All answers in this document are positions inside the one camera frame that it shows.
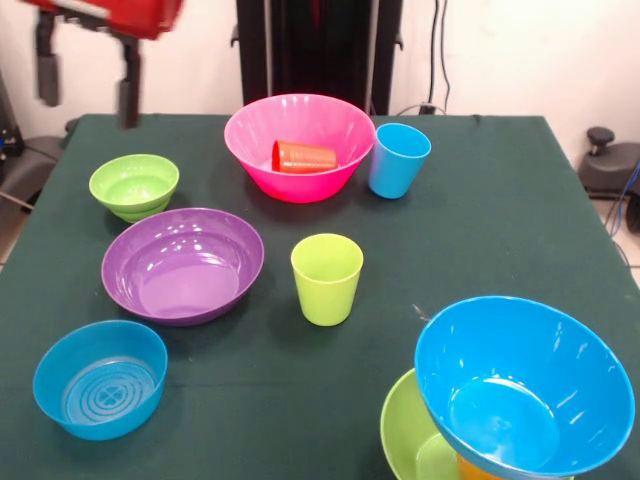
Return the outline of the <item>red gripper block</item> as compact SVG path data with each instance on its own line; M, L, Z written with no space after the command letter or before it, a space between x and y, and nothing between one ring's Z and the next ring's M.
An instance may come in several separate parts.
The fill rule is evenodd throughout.
M156 40L172 30L182 0L26 0L38 11L35 26L36 84L40 100L49 107L60 104L58 57L52 50L56 16L76 19L83 27L108 29L117 35L123 48L125 74L119 82L118 113L120 126L139 125L142 59L139 39Z

